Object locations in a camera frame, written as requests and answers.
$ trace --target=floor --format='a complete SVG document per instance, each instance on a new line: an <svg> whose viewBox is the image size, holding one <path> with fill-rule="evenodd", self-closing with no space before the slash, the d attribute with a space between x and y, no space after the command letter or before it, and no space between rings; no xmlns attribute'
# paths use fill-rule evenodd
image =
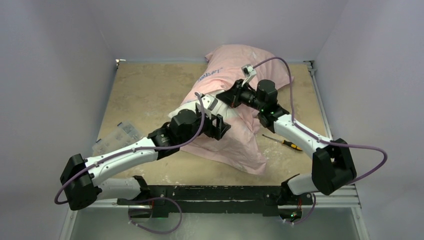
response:
<svg viewBox="0 0 424 240"><path fill-rule="evenodd" d="M203 63L121 63L116 73L98 138L104 138L120 122L130 121L145 135L169 121L175 110L206 69ZM296 118L326 135L314 86L304 64L291 64ZM278 91L279 104L290 110L288 86ZM311 171L311 160L302 152L266 139L273 134L262 128L257 134L260 150L268 158L265 174L252 175L225 163L179 151L159 161L121 172L116 178L143 176L150 185L280 185L295 174Z"/></svg>

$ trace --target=screwdriver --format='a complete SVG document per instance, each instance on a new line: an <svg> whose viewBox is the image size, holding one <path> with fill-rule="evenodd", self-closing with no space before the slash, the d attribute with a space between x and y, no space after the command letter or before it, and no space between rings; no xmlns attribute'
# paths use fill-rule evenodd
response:
<svg viewBox="0 0 424 240"><path fill-rule="evenodd" d="M273 137L266 136L266 135L264 135L264 134L262 134L262 136L264 136L264 137L265 137L265 138L267 138L267 139L274 140L274 141L276 141L277 143L280 143L280 144L283 144L283 145L287 145L287 146L289 146L290 148L292 148L292 149L294 149L294 150L302 151L302 149L301 149L300 147L298 147L298 146L294 145L294 144L293 144L293 142L291 142L291 141L286 141L286 140L282 140L282 141L281 141L281 140L275 139L275 138L273 138Z"/></svg>

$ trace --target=white wall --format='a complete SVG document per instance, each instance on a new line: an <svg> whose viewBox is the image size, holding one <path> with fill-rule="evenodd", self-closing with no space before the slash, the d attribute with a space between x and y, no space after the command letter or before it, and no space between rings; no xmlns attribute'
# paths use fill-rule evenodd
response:
<svg viewBox="0 0 424 240"><path fill-rule="evenodd" d="M53 198L74 154L90 154L114 59L86 3L0 1L0 239L58 239Z"/></svg>
<svg viewBox="0 0 424 240"><path fill-rule="evenodd" d="M198 61L221 44L312 60L347 0L89 0L117 59Z"/></svg>
<svg viewBox="0 0 424 240"><path fill-rule="evenodd" d="M424 1L350 0L316 58L337 137L382 147L357 184L371 239L422 239ZM360 174L379 153L353 151Z"/></svg>

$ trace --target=pink fabric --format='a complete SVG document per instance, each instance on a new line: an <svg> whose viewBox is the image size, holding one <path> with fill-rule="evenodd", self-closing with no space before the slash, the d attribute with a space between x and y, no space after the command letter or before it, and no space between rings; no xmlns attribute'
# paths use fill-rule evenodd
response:
<svg viewBox="0 0 424 240"><path fill-rule="evenodd" d="M244 78L242 66L255 65L271 57L274 55L268 51L246 45L232 44L218 47L206 55L208 60L206 72L196 81L181 107L196 100L195 92L210 94L228 90L236 80ZM254 89L262 79L272 80L277 89L289 83L284 64L278 60L262 64L256 68L256 73L256 77L249 83ZM224 121L231 125L231 129L224 137L216 141L201 135L181 150L229 164L250 174L263 174L267 159L259 151L255 138L261 127L259 120L255 118L258 111L243 104L237 108L224 105L220 111Z"/></svg>

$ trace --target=beige work surface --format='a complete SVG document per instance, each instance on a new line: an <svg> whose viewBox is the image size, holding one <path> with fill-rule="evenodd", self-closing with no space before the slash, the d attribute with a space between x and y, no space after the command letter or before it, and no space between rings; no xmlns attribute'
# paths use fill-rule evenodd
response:
<svg viewBox="0 0 424 240"><path fill-rule="evenodd" d="M169 121L175 110L204 73L202 63L122 63L117 70L98 138L104 138L117 124L131 121L144 135ZM296 119L321 135L325 125L314 86L304 64L291 64ZM290 110L289 86L278 91L279 104ZM311 159L262 136L283 139L262 128L256 136L259 149L268 158L265 174L242 172L225 163L179 151L159 161L142 164L116 178L143 176L150 185L280 185L295 174L310 173Z"/></svg>

